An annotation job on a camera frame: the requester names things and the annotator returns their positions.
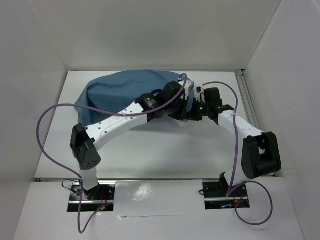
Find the blue pillowcase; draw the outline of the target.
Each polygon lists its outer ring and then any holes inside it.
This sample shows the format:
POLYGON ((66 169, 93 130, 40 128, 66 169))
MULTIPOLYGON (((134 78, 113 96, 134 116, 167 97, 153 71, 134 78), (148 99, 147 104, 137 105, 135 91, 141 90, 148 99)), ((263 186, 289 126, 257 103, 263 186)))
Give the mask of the blue pillowcase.
POLYGON ((180 76, 171 71, 150 69, 117 72, 90 81, 75 104, 119 113, 140 96, 163 90, 180 76))

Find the white pillow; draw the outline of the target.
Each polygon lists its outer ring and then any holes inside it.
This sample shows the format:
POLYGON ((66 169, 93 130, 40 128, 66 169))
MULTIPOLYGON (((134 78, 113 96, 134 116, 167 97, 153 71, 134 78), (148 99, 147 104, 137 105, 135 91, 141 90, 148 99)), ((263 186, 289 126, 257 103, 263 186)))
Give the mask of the white pillow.
POLYGON ((193 121, 184 119, 184 120, 178 120, 177 123, 181 127, 188 127, 193 123, 193 121))

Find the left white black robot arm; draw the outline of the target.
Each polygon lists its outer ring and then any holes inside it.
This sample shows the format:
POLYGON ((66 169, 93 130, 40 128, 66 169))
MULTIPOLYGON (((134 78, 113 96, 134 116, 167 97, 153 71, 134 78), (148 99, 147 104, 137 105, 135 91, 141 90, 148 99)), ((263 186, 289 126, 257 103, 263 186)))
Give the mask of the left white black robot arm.
POLYGON ((165 115, 180 125, 187 122, 189 94, 193 91, 191 80, 171 81, 164 89, 157 89, 138 97, 124 110, 96 124, 77 124, 72 129, 70 148, 79 165, 83 181, 81 194, 92 200, 100 192, 97 165, 101 162, 98 151, 111 140, 125 132, 165 115))

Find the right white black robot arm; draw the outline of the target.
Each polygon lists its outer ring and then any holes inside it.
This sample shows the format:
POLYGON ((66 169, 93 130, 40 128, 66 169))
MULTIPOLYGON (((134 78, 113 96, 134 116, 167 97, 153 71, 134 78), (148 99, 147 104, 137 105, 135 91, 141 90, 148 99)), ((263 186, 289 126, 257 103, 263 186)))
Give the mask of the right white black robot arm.
POLYGON ((223 104, 216 87, 195 89, 189 121, 207 117, 235 136, 235 157, 232 170, 220 174, 218 190, 230 196, 236 186, 281 170, 282 163, 276 135, 264 132, 237 114, 237 108, 223 104))

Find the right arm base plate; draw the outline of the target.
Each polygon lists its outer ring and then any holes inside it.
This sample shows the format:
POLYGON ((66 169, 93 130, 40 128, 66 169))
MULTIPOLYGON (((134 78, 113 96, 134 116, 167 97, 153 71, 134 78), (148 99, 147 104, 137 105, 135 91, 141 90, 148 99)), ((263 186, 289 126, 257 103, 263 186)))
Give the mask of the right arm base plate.
POLYGON ((245 186, 237 188, 229 197, 223 193, 217 181, 203 181, 198 193, 204 198, 206 210, 250 208, 248 192, 245 186))

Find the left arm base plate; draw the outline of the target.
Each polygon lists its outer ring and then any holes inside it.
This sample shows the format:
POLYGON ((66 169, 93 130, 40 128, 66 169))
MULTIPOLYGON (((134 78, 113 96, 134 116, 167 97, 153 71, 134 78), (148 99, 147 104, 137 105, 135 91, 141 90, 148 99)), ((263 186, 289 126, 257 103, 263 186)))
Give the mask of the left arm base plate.
MULTIPOLYGON (((72 182, 71 187, 67 187, 67 189, 70 191, 67 212, 76 213, 80 203, 80 184, 72 182)), ((115 181, 99 181, 98 190, 94 190, 89 196, 86 196, 85 191, 83 192, 80 211, 85 213, 95 212, 96 210, 113 212, 115 191, 115 181)))

